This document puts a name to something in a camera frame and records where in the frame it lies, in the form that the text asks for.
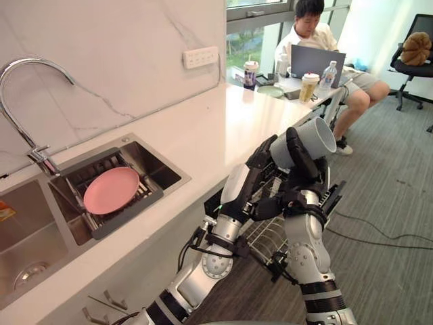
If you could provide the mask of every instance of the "sneaker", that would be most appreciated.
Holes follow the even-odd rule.
[[[348,156],[353,153],[353,149],[347,144],[346,137],[342,136],[337,142],[336,154],[341,154],[342,156]]]

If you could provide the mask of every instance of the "shorts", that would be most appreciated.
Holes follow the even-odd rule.
[[[375,76],[367,72],[350,72],[344,71],[342,73],[347,78],[352,78],[353,81],[347,85],[348,94],[344,96],[344,101],[354,93],[356,90],[368,91],[375,83],[379,81]]]

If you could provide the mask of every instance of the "pink plate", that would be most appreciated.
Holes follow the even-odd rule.
[[[91,182],[84,194],[84,205],[96,215],[114,212],[133,199],[139,182],[138,173],[132,168],[110,169]]]

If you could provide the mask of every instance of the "plush toy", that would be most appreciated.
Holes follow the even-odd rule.
[[[408,66],[422,66],[428,56],[432,42],[426,32],[411,34],[403,44],[401,60]]]

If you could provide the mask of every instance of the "kitchen counter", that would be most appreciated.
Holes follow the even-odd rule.
[[[0,311],[1,324],[35,324],[118,261],[144,251],[164,225],[221,183],[262,140],[305,121],[312,104],[276,100],[243,88],[217,88],[56,154],[60,164],[134,133],[191,180],[100,240],[51,277]],[[37,175],[29,166],[0,180],[0,191]]]

